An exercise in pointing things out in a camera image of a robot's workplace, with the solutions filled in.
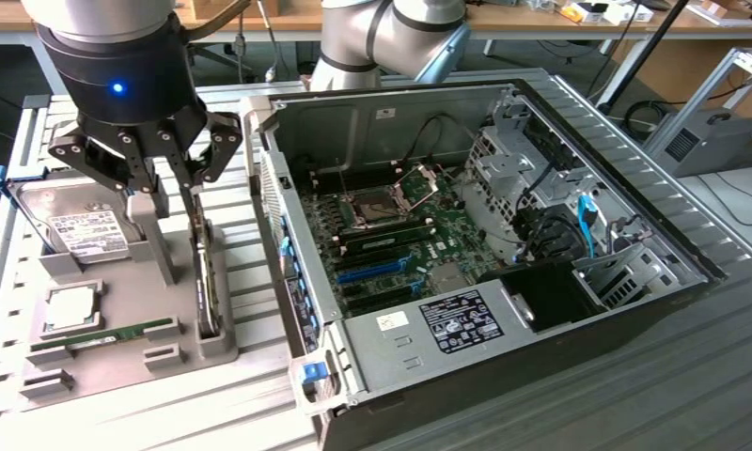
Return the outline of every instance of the hard drive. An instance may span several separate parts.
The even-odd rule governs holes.
[[[109,190],[80,172],[13,179],[8,189],[52,253],[96,263],[128,257],[129,243],[144,240],[128,218],[128,193]]]

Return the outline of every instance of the motherboard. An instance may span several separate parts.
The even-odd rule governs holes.
[[[471,286],[503,267],[450,172],[418,163],[396,178],[339,193],[303,193],[325,273],[349,317]]]

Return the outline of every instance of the gray robot arm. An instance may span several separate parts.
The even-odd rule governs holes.
[[[379,86],[379,66],[439,83],[468,43],[463,0],[324,0],[321,58],[311,89]]]

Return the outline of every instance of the warning label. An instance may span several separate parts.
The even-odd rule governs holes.
[[[76,257],[128,249],[128,241],[111,210],[56,216],[51,218],[51,226]]]
[[[446,354],[504,335],[479,291],[420,306],[438,347]]]

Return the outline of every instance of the wooden desk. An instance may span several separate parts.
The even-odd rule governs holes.
[[[195,19],[191,6],[177,9],[177,15],[187,27],[195,27],[203,21]],[[647,39],[652,37],[663,18],[664,12],[656,12],[650,23],[634,23],[626,39],[634,40],[616,71],[614,81],[602,96],[610,97],[618,82],[630,69]],[[483,5],[468,5],[468,22],[472,29],[472,39],[618,39],[624,26],[610,23],[578,24],[556,13],[532,11],[524,6],[515,8]],[[321,36],[323,12],[320,0],[281,0],[281,15],[271,19],[279,41],[317,41]],[[232,42],[236,35],[236,24],[229,23],[215,35],[204,39],[205,42]],[[244,19],[245,38],[249,41],[268,40],[261,18]],[[683,11],[675,21],[666,39],[752,39],[752,27],[716,27],[691,11]],[[33,48],[48,82],[55,93],[65,93],[59,74],[44,46],[33,33],[32,20],[19,2],[0,1],[0,43],[23,44]]]

